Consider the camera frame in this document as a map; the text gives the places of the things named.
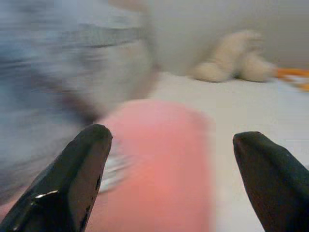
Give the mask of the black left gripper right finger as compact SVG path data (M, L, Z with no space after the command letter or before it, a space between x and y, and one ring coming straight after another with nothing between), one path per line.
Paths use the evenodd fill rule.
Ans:
M309 230L309 171L260 132L233 137L234 154L251 205L266 232Z

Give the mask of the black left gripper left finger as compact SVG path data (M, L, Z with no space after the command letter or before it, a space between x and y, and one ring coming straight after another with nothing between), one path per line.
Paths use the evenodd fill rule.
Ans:
M0 224L2 232L83 232L111 149L108 128L80 132L43 170Z

